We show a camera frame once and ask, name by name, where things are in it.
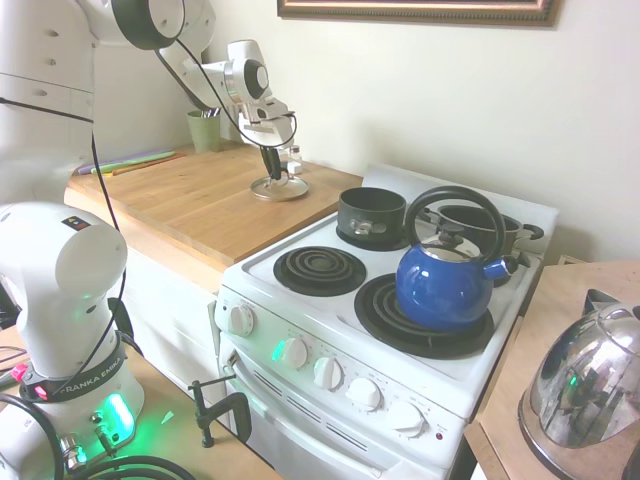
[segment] kettle lid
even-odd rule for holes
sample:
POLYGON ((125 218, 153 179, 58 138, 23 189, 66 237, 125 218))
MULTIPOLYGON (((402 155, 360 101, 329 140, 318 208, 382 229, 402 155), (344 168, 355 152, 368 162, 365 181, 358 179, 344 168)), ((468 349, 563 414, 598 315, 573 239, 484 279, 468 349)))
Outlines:
POLYGON ((612 342, 640 356, 640 305, 608 305, 598 312, 598 324, 612 342))
POLYGON ((430 257, 445 262, 470 262, 480 257, 480 249, 459 234, 464 231, 460 225, 445 223, 438 235, 427 238, 422 243, 423 251, 430 257))

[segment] wooden table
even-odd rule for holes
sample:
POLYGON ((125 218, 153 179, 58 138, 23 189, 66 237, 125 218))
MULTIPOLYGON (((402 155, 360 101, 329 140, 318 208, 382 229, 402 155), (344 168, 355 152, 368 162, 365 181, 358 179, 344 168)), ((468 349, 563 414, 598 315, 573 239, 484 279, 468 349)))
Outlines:
MULTIPOLYGON (((217 262, 221 269, 335 212, 340 193, 360 177, 311 163, 300 175, 309 193, 289 202, 256 198, 249 187, 266 176, 258 149, 226 143, 220 153, 193 154, 106 178, 113 206, 217 262)), ((95 175, 70 188, 103 202, 95 175)))
MULTIPOLYGON (((0 345, 22 347, 15 328, 0 332, 0 345)), ((129 368, 144 388, 145 404, 138 418, 136 437, 119 450, 119 455, 166 458, 187 469, 198 480, 281 480, 260 457, 217 422, 211 424, 216 445, 203 448, 191 399, 132 349, 128 348, 127 355, 129 368), (168 412, 172 412, 173 417, 161 424, 168 412)), ((13 388, 7 393, 16 394, 16 391, 17 388, 13 388)))
POLYGON ((517 406, 560 334, 582 314, 587 290, 640 303, 640 261, 546 267, 502 361, 487 401, 465 436, 488 480, 556 480, 533 455, 517 420, 517 406))

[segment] wall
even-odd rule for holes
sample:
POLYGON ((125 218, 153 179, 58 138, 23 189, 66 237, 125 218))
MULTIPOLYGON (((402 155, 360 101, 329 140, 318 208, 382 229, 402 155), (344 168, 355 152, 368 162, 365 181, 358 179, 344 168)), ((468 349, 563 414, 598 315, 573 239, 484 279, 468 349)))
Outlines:
POLYGON ((96 49, 94 119, 101 160, 190 143, 191 109, 153 52, 96 49))
POLYGON ((387 162, 557 207, 550 259, 639 256, 636 0, 566 0, 555 29, 283 20, 276 0, 213 3, 213 58, 260 43, 307 159, 352 173, 387 162))

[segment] black cable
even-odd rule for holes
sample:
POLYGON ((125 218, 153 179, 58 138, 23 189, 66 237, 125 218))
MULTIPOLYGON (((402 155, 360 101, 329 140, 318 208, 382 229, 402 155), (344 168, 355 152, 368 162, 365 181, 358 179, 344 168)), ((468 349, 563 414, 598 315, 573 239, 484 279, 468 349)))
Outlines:
POLYGON ((277 145, 263 145, 259 142, 256 142, 255 140, 249 138, 241 129, 240 126, 236 123, 236 121, 233 119, 233 117, 231 116, 231 114, 229 113, 229 110, 227 110, 227 107, 225 107, 224 102, 222 101, 222 98, 220 98, 220 95, 218 94, 218 91, 216 90, 216 87, 213 85, 213 82, 211 81, 211 79, 209 78, 209 75, 207 75, 207 72, 204 71, 204 68, 202 68, 202 64, 198 61, 198 59, 196 58, 196 56, 191 52, 191 50, 189 50, 189 48, 182 43, 182 40, 180 40, 179 38, 176 39, 176 43, 178 45, 180 45, 182 47, 182 49, 187 53, 187 55, 189 55, 189 57, 191 58, 191 60, 197 65, 198 69, 200 70, 200 72, 202 73, 202 75, 204 76, 205 80, 207 81, 207 83, 209 84, 209 86, 211 87, 211 90, 213 90, 214 95, 216 96, 216 98, 218 99, 218 102, 220 102, 220 107, 222 108, 222 110, 224 111, 224 113, 227 115, 227 118, 229 119, 229 121, 231 122, 231 124, 235 127, 235 129, 240 133, 240 135, 242 135, 243 138, 245 138, 246 140, 248 140, 249 142, 253 143, 254 145, 257 145, 258 147, 264 147, 264 148, 277 148, 277 147, 282 147, 284 145, 286 145, 287 143, 289 143, 291 140, 293 140, 293 138, 296 136, 296 133, 298 132, 298 119, 296 118, 296 116, 292 113, 288 116, 293 118, 293 122, 294 122, 294 127, 293 127, 293 133, 291 134, 291 136, 284 142, 279 143, 277 145))
MULTIPOLYGON (((104 178, 102 176, 102 172, 100 171, 100 164, 98 163, 98 152, 96 150, 96 139, 95 139, 95 137, 93 135, 91 135, 91 153, 93 154, 93 164, 96 167, 96 174, 98 175, 98 181, 100 182, 100 188, 102 189, 102 194, 104 195, 105 202, 107 203, 107 208, 109 209, 109 214, 111 215, 111 221, 113 222, 113 226, 115 227, 115 229, 117 231, 120 231, 120 226, 118 225, 118 220, 116 219, 116 214, 113 211, 113 206, 111 205, 111 199, 109 198, 109 192, 107 191, 107 186, 104 183, 104 178)), ((115 308, 113 309, 113 311, 111 312, 111 319, 109 320, 109 323, 107 324, 107 327, 104 329, 104 332, 102 332, 102 335, 100 336, 100 339, 98 340, 98 343, 93 348, 93 350, 91 351, 91 353, 89 354, 87 359, 84 361, 82 366, 78 369, 78 371, 76 373, 74 373, 66 382, 64 382, 60 387, 58 387, 56 389, 56 391, 53 392, 53 394, 51 394, 49 396, 50 400, 55 400, 55 396, 57 394, 59 394, 62 390, 64 390, 64 388, 67 385, 69 385, 72 381, 74 381, 76 378, 78 378, 78 375, 80 375, 84 371, 84 369, 87 368, 87 365, 89 365, 91 360, 93 360, 93 357, 98 352, 98 349, 102 345, 102 342, 104 342, 104 339, 107 338, 107 335, 109 334, 109 331, 113 327, 113 323, 115 322, 116 315, 118 314, 118 309, 120 308, 120 305, 122 304, 122 296, 124 295, 124 287, 125 287, 126 281, 127 281, 127 270, 125 269, 122 272, 122 283, 120 284, 120 292, 118 293, 118 303, 115 306, 115 308)))
POLYGON ((101 473, 97 477, 90 477, 89 480, 119 480, 121 478, 152 478, 155 480, 176 480, 176 477, 164 473, 161 470, 152 468, 128 468, 127 470, 117 470, 115 472, 101 473))
POLYGON ((26 355, 26 353, 27 353, 27 351, 24 348, 13 347, 13 346, 10 346, 10 345, 0 346, 0 351, 2 351, 2 350, 10 350, 12 352, 18 352, 18 353, 16 353, 15 355, 11 355, 10 357, 0 358, 0 363, 8 362, 9 360, 13 360, 15 358, 19 358, 19 357, 21 357, 23 355, 26 355))
POLYGON ((53 453, 53 480, 63 480, 64 456, 62 454, 62 449, 60 448, 60 440, 58 439, 58 434, 56 433, 55 428, 53 428, 53 425, 45 414, 42 413, 42 410, 31 402, 19 397, 14 397, 13 395, 7 395, 6 393, 0 393, 0 402, 13 405, 14 407, 27 412, 31 418, 40 425, 42 430, 44 430, 44 434, 47 436, 47 441, 49 442, 51 452, 53 453))
POLYGON ((16 102, 9 100, 8 98, 0 97, 0 105, 13 105, 14 107, 28 108, 29 110, 35 110, 42 113, 50 113, 51 115, 58 115, 60 117, 71 118, 73 120, 80 120, 81 122, 93 123, 93 120, 79 115, 73 115, 72 113, 60 112, 59 110, 51 110, 50 108, 38 107, 37 105, 30 105, 28 103, 16 102))
POLYGON ((99 463, 89 469, 78 472, 72 476, 73 480, 93 480, 94 478, 102 478, 96 477, 96 475, 104 472, 105 470, 110 470, 112 468, 119 468, 124 466, 131 465, 147 465, 152 467, 162 468, 172 474, 176 475, 180 480, 196 480, 193 475, 191 475, 187 470, 182 468, 180 465, 177 465, 169 460, 165 460, 164 458, 152 457, 149 455, 132 455, 130 457, 121 457, 114 458, 113 460, 107 460, 106 462, 99 463))

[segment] oven door handle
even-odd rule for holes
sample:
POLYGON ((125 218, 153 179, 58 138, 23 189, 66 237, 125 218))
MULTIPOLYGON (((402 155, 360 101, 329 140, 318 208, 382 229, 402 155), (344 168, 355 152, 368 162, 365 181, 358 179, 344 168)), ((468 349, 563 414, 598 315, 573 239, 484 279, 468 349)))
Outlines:
POLYGON ((333 465, 342 465, 351 468, 357 472, 367 475, 370 478, 379 479, 383 472, 377 468, 370 467, 364 463, 353 460, 352 458, 343 455, 342 453, 334 450, 333 448, 325 445, 320 440, 312 437, 305 431, 301 430, 293 423, 286 420, 286 418, 280 413, 274 415, 273 408, 270 408, 264 403, 258 395, 249 387, 246 381, 244 381, 241 375, 233 367, 226 365, 224 367, 225 375, 236 375, 236 379, 227 380, 236 391, 244 393, 249 399, 249 403, 254 407, 256 413, 261 417, 267 417, 267 414, 273 419, 273 425, 285 435, 289 440, 292 440, 302 448, 304 448, 310 454, 325 458, 329 463, 333 465))

